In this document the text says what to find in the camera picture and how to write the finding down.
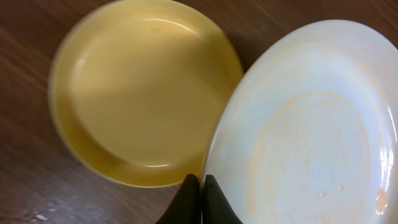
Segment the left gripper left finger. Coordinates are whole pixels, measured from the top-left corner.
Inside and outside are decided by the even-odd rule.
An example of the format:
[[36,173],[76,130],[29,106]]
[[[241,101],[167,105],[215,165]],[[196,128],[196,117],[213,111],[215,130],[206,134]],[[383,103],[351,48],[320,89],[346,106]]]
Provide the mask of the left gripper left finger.
[[163,215],[155,224],[200,224],[200,185],[194,174],[188,174],[181,183]]

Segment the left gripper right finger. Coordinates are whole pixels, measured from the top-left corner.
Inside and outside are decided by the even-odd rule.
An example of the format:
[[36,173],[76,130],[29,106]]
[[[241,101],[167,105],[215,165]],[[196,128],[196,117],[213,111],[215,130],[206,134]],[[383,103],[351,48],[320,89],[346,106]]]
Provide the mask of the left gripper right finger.
[[202,199],[202,224],[243,224],[213,175],[206,176]]

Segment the white plate with stain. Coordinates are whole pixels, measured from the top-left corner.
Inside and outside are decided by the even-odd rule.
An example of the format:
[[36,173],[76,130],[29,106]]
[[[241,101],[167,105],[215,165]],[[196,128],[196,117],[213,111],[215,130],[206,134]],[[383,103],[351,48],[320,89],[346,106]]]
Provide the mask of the white plate with stain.
[[243,223],[396,223],[397,48],[353,21],[287,34],[235,89],[204,172]]

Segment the yellow plate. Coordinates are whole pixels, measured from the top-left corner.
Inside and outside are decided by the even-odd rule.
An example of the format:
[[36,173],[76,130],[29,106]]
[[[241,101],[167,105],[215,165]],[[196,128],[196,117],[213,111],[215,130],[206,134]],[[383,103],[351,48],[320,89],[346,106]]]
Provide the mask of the yellow plate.
[[220,116],[243,77],[233,45],[176,1],[114,1],[59,46],[49,105],[65,145],[103,177],[165,187],[200,175]]

